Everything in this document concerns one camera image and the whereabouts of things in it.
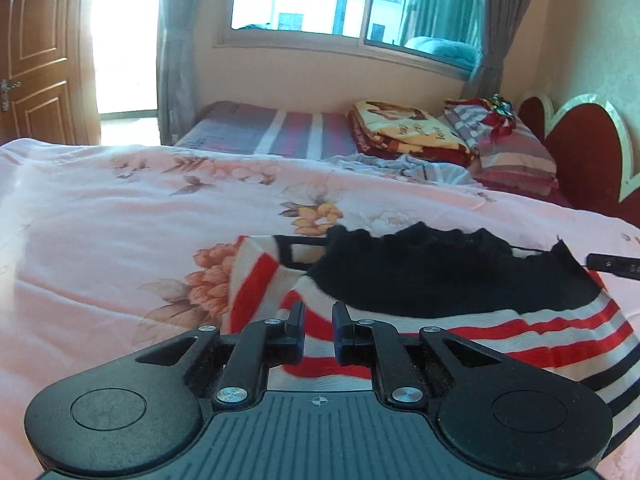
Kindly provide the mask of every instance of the metal screw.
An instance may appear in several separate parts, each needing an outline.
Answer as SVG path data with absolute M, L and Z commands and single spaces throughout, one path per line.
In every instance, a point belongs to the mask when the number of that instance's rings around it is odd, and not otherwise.
M 395 389 L 391 396 L 398 402 L 418 402 L 422 399 L 422 392 L 418 388 L 404 386 Z
M 229 388 L 222 388 L 218 390 L 216 397 L 220 402 L 228 402 L 229 404 L 235 404 L 242 402 L 247 398 L 247 392 L 243 388 L 236 388 L 235 386 Z

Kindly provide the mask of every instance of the door handle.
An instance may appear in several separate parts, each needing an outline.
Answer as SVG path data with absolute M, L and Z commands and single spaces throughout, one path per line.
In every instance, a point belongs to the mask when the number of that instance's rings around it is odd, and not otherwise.
M 20 83 L 19 81 L 15 82 L 12 85 L 9 85 L 9 82 L 6 79 L 2 79 L 2 81 L 0 81 L 0 100 L 2 101 L 3 112 L 9 111 L 9 91 L 13 90 L 14 88 L 20 88 L 21 86 L 22 83 Z

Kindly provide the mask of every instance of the door panel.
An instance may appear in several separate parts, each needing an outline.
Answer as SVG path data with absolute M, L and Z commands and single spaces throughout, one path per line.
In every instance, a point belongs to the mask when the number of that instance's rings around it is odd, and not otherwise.
M 86 0 L 0 0 L 0 78 L 9 85 L 2 123 L 11 138 L 98 144 Z

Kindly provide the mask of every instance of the red headboard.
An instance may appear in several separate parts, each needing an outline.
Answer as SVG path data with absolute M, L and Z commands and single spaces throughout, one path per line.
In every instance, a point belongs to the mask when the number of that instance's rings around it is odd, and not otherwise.
M 634 174 L 631 140 L 611 103 L 585 94 L 554 114 L 548 97 L 529 93 L 518 110 L 556 160 L 560 191 L 573 206 L 640 227 L 640 174 Z

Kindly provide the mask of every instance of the window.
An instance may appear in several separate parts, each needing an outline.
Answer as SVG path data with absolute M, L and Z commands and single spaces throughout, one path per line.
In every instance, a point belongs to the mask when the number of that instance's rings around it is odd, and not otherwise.
M 477 55 L 476 0 L 232 0 L 229 11 L 228 43 L 435 59 L 463 71 Z

